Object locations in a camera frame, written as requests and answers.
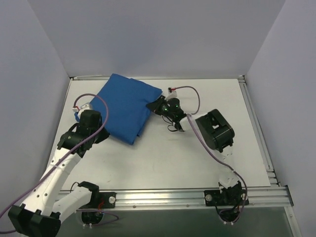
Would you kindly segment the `blue surgical wrap cloth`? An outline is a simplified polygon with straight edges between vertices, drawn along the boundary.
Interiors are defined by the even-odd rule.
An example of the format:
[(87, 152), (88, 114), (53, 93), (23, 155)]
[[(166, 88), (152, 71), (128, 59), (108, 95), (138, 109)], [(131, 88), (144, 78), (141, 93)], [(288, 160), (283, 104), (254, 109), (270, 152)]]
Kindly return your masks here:
[(133, 145), (151, 115), (146, 105), (156, 101), (162, 90), (140, 80), (112, 74), (97, 94), (84, 95), (93, 97), (89, 103), (93, 110), (101, 113), (110, 135)]

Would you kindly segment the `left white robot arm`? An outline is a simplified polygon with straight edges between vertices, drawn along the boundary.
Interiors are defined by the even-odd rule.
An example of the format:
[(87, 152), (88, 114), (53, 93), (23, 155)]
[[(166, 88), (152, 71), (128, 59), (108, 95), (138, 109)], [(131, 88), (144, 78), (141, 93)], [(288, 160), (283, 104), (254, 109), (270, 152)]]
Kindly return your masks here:
[(97, 209), (102, 202), (99, 187), (82, 181), (68, 195), (56, 200), (61, 188), (85, 153), (109, 137), (100, 112), (85, 110), (79, 122), (64, 133), (53, 159), (39, 184), (20, 205), (13, 205), (8, 217), (20, 234), (29, 237), (54, 237), (61, 224), (81, 207)]

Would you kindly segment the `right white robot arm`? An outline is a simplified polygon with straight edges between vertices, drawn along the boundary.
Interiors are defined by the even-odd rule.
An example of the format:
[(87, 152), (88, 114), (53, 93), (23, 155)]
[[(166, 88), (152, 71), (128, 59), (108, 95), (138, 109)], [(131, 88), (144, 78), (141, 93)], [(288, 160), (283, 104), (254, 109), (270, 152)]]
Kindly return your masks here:
[(146, 107), (162, 116), (174, 127), (174, 131), (192, 130), (206, 151), (218, 163), (218, 190), (205, 190), (207, 206), (248, 205), (248, 188), (245, 180), (234, 169), (233, 143), (235, 132), (218, 109), (202, 116), (185, 113), (177, 98), (159, 97)]

